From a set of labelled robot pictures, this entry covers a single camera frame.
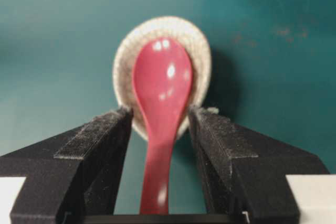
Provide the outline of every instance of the beige woven fabric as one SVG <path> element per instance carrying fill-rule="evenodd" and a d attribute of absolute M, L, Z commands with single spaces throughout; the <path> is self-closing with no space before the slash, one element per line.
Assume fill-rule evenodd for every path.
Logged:
<path fill-rule="evenodd" d="M 211 77 L 211 53 L 203 33 L 192 23 L 178 17 L 150 19 L 132 30 L 121 42 L 114 58 L 112 82 L 119 105 L 132 107 L 133 127 L 147 140 L 146 128 L 141 111 L 132 89 L 132 69 L 141 48 L 150 40 L 170 37 L 178 41 L 187 51 L 193 67 L 193 86 L 188 104 L 201 105 Z M 178 129 L 179 138 L 188 127 L 186 113 Z"/>

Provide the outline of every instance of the red spoon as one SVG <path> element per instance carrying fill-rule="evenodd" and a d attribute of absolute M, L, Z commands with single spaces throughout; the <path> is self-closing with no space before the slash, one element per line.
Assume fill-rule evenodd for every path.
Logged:
<path fill-rule="evenodd" d="M 133 89 L 148 133 L 140 214 L 168 214 L 170 160 L 192 74 L 188 54 L 170 38 L 147 43 L 133 67 Z"/>

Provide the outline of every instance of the green background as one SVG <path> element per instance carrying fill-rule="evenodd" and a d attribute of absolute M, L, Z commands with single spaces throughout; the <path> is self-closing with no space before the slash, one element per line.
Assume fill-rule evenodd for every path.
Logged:
<path fill-rule="evenodd" d="M 119 43 L 162 15 L 192 21 L 209 40 L 206 106 L 336 171 L 336 0 L 0 0 L 0 154 L 115 109 Z M 133 132 L 117 214 L 138 212 L 145 151 Z M 174 149 L 170 211 L 205 212 L 188 135 Z"/>

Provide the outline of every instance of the white object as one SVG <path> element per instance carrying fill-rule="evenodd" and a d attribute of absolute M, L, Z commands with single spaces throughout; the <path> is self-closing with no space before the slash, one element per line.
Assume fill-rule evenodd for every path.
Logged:
<path fill-rule="evenodd" d="M 10 212 L 26 177 L 0 177 L 0 223 L 11 224 Z"/>
<path fill-rule="evenodd" d="M 133 127 L 145 140 L 147 140 L 146 128 L 132 90 L 132 69 L 142 47 L 149 41 L 161 37 L 175 39 L 185 48 L 190 57 L 193 67 L 193 85 L 188 104 L 202 105 L 211 77 L 209 44 L 204 34 L 189 21 L 171 16 L 159 17 L 150 19 L 132 30 L 121 42 L 115 55 L 112 82 L 118 104 L 132 107 L 134 112 Z M 169 42 L 163 40 L 162 43 L 154 45 L 154 50 L 164 50 L 169 46 Z M 173 67 L 167 72 L 168 76 L 172 76 L 174 73 Z M 160 99 L 164 100 L 165 98 L 166 94 L 160 96 Z M 177 139 L 188 127 L 186 113 L 182 118 L 183 121 L 177 131 Z"/>
<path fill-rule="evenodd" d="M 300 224 L 336 223 L 336 175 L 286 175 Z"/>

